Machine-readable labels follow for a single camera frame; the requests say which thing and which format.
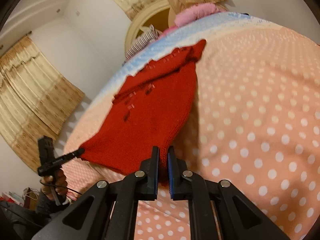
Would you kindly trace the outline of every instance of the pink polka dot bedsheet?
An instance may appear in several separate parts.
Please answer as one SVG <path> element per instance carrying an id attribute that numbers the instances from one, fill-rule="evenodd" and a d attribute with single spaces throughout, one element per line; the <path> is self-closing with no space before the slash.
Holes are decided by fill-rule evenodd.
<path id="1" fill-rule="evenodd" d="M 207 46 L 191 114 L 173 142 L 177 156 L 205 179 L 230 180 L 292 240 L 303 239 L 320 214 L 320 47 L 277 24 L 226 12 L 159 39 L 108 82 L 65 153 L 99 130 L 128 74 L 199 39 Z M 124 177 L 80 159 L 63 169 L 77 191 Z M 159 187 L 157 201 L 139 203 L 135 239 L 190 239 L 187 202 Z"/>

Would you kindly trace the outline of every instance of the white polka dot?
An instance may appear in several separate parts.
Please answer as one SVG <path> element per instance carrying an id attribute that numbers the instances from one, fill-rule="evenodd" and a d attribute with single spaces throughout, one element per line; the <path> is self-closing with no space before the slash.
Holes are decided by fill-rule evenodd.
<path id="1" fill-rule="evenodd" d="M 281 137 L 281 142 L 282 142 L 282 144 L 287 145 L 287 144 L 290 142 L 290 137 L 289 137 L 289 135 L 284 134 L 284 135 Z"/>
<path id="2" fill-rule="evenodd" d="M 307 202 L 307 199 L 305 197 L 302 197 L 300 200 L 299 200 L 299 206 L 303 207 Z"/>
<path id="3" fill-rule="evenodd" d="M 227 163 L 229 161 L 229 156 L 224 154 L 221 156 L 221 162 L 222 163 Z"/>
<path id="4" fill-rule="evenodd" d="M 224 123 L 226 126 L 230 125 L 230 124 L 231 124 L 230 118 L 225 118 L 225 119 L 223 119 L 223 123 Z"/>
<path id="5" fill-rule="evenodd" d="M 260 114 L 265 114 L 266 113 L 266 108 L 264 106 L 259 106 L 259 113 Z"/>
<path id="6" fill-rule="evenodd" d="M 287 204 L 282 204 L 281 207 L 280 207 L 280 210 L 281 211 L 285 211 L 287 208 L 288 208 Z"/>
<path id="7" fill-rule="evenodd" d="M 282 152 L 276 153 L 276 161 L 279 163 L 283 161 L 283 153 Z"/>
<path id="8" fill-rule="evenodd" d="M 241 166 L 240 164 L 238 163 L 235 163 L 233 166 L 232 166 L 232 170 L 234 173 L 239 173 L 241 171 Z"/>
<path id="9" fill-rule="evenodd" d="M 263 100 L 263 102 L 267 103 L 267 102 L 270 101 L 270 97 L 269 97 L 268 95 L 264 95 L 264 96 L 262 97 L 262 100 Z"/>
<path id="10" fill-rule="evenodd" d="M 260 120 L 260 119 L 254 120 L 253 125 L 254 125 L 255 127 L 260 127 L 260 126 L 261 126 L 261 120 Z"/>
<path id="11" fill-rule="evenodd" d="M 305 171 L 303 171 L 300 176 L 300 181 L 304 182 L 304 181 L 306 181 L 306 179 L 307 179 L 307 173 Z"/>
<path id="12" fill-rule="evenodd" d="M 309 190 L 311 191 L 311 190 L 314 190 L 315 188 L 316 188 L 316 182 L 315 181 L 310 182 Z"/>
<path id="13" fill-rule="evenodd" d="M 192 149 L 192 154 L 193 154 L 194 156 L 197 156 L 197 155 L 199 154 L 199 149 L 193 148 L 193 149 Z"/>
<path id="14" fill-rule="evenodd" d="M 276 217 L 276 216 L 271 216 L 271 217 L 270 217 L 270 220 L 271 220 L 272 222 L 275 222 L 275 221 L 277 220 L 277 217 Z"/>
<path id="15" fill-rule="evenodd" d="M 203 136 L 200 137 L 200 142 L 201 142 L 202 144 L 206 144 L 207 141 L 208 141 L 208 139 L 207 139 L 206 136 L 203 135 Z"/>
<path id="16" fill-rule="evenodd" d="M 219 114 L 218 111 L 214 111 L 214 112 L 212 112 L 212 116 L 213 116 L 214 118 L 219 118 L 220 114 Z"/>
<path id="17" fill-rule="evenodd" d="M 202 159 L 202 165 L 203 165 L 204 167 L 208 167 L 209 164 L 210 164 L 210 162 L 209 162 L 209 160 L 208 160 L 207 158 Z"/>
<path id="18" fill-rule="evenodd" d="M 282 110 L 282 106 L 281 105 L 275 105 L 275 109 L 279 112 Z"/>
<path id="19" fill-rule="evenodd" d="M 282 93 L 278 94 L 278 98 L 280 101 L 282 101 L 284 99 L 284 94 L 282 94 Z"/>
<path id="20" fill-rule="evenodd" d="M 296 106 L 296 105 L 297 105 L 297 100 L 295 100 L 294 98 L 291 98 L 291 99 L 290 99 L 290 104 L 291 104 L 292 106 Z"/>
<path id="21" fill-rule="evenodd" d="M 241 155 L 241 157 L 243 157 L 243 158 L 248 157 L 248 155 L 249 155 L 249 150 L 248 150 L 247 148 L 242 148 L 242 149 L 240 150 L 240 155 Z"/>
<path id="22" fill-rule="evenodd" d="M 288 112 L 288 117 L 289 117 L 290 119 L 294 119 L 294 117 L 295 117 L 294 112 L 289 111 L 289 112 Z"/>
<path id="23" fill-rule="evenodd" d="M 236 133 L 237 134 L 242 134 L 243 133 L 243 127 L 242 126 L 238 126 L 237 128 L 236 128 Z"/>
<path id="24" fill-rule="evenodd" d="M 296 227 L 294 228 L 294 232 L 295 232 L 295 233 L 298 233 L 298 232 L 301 231 L 301 229 L 302 229 L 302 224 L 298 224 L 298 225 L 296 225 Z"/>
<path id="25" fill-rule="evenodd" d="M 319 147 L 319 142 L 316 141 L 316 140 L 313 140 L 313 141 L 312 141 L 312 144 L 313 144 L 313 146 L 316 147 L 316 148 Z"/>
<path id="26" fill-rule="evenodd" d="M 289 163 L 289 171 L 295 172 L 297 169 L 297 164 L 295 162 Z"/>
<path id="27" fill-rule="evenodd" d="M 315 127 L 313 128 L 313 132 L 315 133 L 315 135 L 319 135 L 319 133 L 320 133 L 319 127 L 315 126 Z"/>
<path id="28" fill-rule="evenodd" d="M 295 189 L 293 189 L 292 191 L 291 191 L 291 197 L 292 198 L 294 198 L 294 197 L 296 197 L 297 195 L 298 195 L 298 189 L 297 188 L 295 188 Z"/>
<path id="29" fill-rule="evenodd" d="M 268 143 L 266 143 L 266 142 L 263 142 L 263 143 L 261 144 L 261 150 L 262 150 L 263 152 L 267 152 L 268 150 L 270 150 L 270 145 L 269 145 Z"/>
<path id="30" fill-rule="evenodd" d="M 303 112 L 308 112 L 309 110 L 310 110 L 310 106 L 309 105 L 306 105 L 306 104 L 304 104 L 303 106 L 302 106 L 302 110 L 303 110 Z"/>
<path id="31" fill-rule="evenodd" d="M 313 208 L 309 208 L 308 211 L 307 211 L 307 217 L 312 217 L 313 212 L 314 212 L 314 209 Z"/>
<path id="32" fill-rule="evenodd" d="M 271 117 L 271 120 L 272 120 L 273 123 L 278 123 L 279 122 L 279 117 L 274 115 L 274 116 Z"/>
<path id="33" fill-rule="evenodd" d="M 254 176 L 253 175 L 248 175 L 246 178 L 245 178 L 245 182 L 249 185 L 251 185 L 253 182 L 254 182 Z"/>
<path id="34" fill-rule="evenodd" d="M 247 107 L 248 108 L 252 108 L 253 107 L 253 102 L 252 101 L 248 101 L 247 102 Z"/>
<path id="35" fill-rule="evenodd" d="M 306 135 L 304 132 L 300 132 L 300 133 L 299 133 L 299 137 L 300 137 L 301 139 L 305 139 L 305 138 L 307 137 L 307 135 Z"/>
<path id="36" fill-rule="evenodd" d="M 213 153 L 213 154 L 217 153 L 217 150 L 218 150 L 218 147 L 216 145 L 212 145 L 210 147 L 210 152 Z"/>
<path id="37" fill-rule="evenodd" d="M 267 188 L 266 186 L 261 186 L 261 187 L 259 188 L 259 195 L 260 195 L 260 196 L 266 195 L 267 192 L 268 192 L 268 188 Z"/>
<path id="38" fill-rule="evenodd" d="M 289 131 L 292 131 L 292 125 L 291 124 L 289 124 L 289 123 L 286 123 L 285 124 L 285 127 L 289 130 Z"/>
<path id="39" fill-rule="evenodd" d="M 303 152 L 303 146 L 301 144 L 297 144 L 295 148 L 296 154 L 300 155 Z"/>
<path id="40" fill-rule="evenodd" d="M 247 136 L 247 139 L 249 142 L 253 142 L 255 140 L 256 136 L 253 132 L 249 133 Z"/>
<path id="41" fill-rule="evenodd" d="M 274 169 L 271 169 L 268 171 L 268 177 L 269 179 L 274 179 L 277 176 L 277 172 Z"/>
<path id="42" fill-rule="evenodd" d="M 217 136 L 218 136 L 219 140 L 222 140 L 224 138 L 224 132 L 223 131 L 219 131 Z"/>
<path id="43" fill-rule="evenodd" d="M 316 161 L 316 157 L 313 154 L 309 155 L 308 163 L 313 164 L 315 161 Z"/>
<path id="44" fill-rule="evenodd" d="M 243 112 L 242 113 L 242 119 L 245 120 L 245 121 L 248 120 L 249 119 L 249 114 L 247 112 Z"/>
<path id="45" fill-rule="evenodd" d="M 289 187 L 289 185 L 290 185 L 289 181 L 287 179 L 284 179 L 281 182 L 281 189 L 286 190 Z"/>
<path id="46" fill-rule="evenodd" d="M 218 168 L 213 169 L 212 170 L 212 175 L 215 176 L 215 177 L 219 176 L 220 175 L 220 170 Z"/>
<path id="47" fill-rule="evenodd" d="M 230 142 L 229 142 L 229 147 L 230 147 L 230 149 L 233 150 L 234 148 L 237 147 L 237 142 L 234 141 L 234 140 L 230 141 Z"/>
<path id="48" fill-rule="evenodd" d="M 262 167 L 262 159 L 255 159 L 254 160 L 254 166 L 257 168 L 257 169 L 260 169 Z"/>
<path id="49" fill-rule="evenodd" d="M 289 216 L 288 216 L 288 220 L 289 220 L 289 221 L 292 221 L 292 220 L 295 219 L 295 217 L 296 217 L 296 214 L 295 214 L 294 212 L 291 212 L 291 213 L 289 214 Z"/>
<path id="50" fill-rule="evenodd" d="M 208 125 L 207 125 L 207 130 L 208 131 L 213 131 L 213 125 L 211 124 L 211 123 L 209 123 Z"/>
<path id="51" fill-rule="evenodd" d="M 274 206 L 274 205 L 277 205 L 279 202 L 279 198 L 278 197 L 273 197 L 271 200 L 270 200 L 270 205 Z"/>
<path id="52" fill-rule="evenodd" d="M 241 95 L 235 95 L 235 100 L 239 102 L 241 100 Z"/>
<path id="53" fill-rule="evenodd" d="M 307 126 L 308 125 L 308 120 L 305 119 L 305 118 L 302 118 L 300 122 L 301 122 L 302 126 Z"/>
<path id="54" fill-rule="evenodd" d="M 272 135 L 274 135 L 276 133 L 276 130 L 273 127 L 269 127 L 267 129 L 267 133 L 268 133 L 268 135 L 272 136 Z"/>

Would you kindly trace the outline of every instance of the red cloth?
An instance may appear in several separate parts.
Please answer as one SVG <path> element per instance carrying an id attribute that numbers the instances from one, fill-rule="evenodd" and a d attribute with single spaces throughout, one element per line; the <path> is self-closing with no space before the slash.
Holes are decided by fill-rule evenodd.
<path id="1" fill-rule="evenodd" d="M 80 147 L 81 158 L 124 175 L 137 171 L 160 148 L 160 177 L 167 174 L 167 150 L 189 115 L 196 89 L 196 62 L 206 41 L 175 48 L 128 76 L 99 132 Z"/>

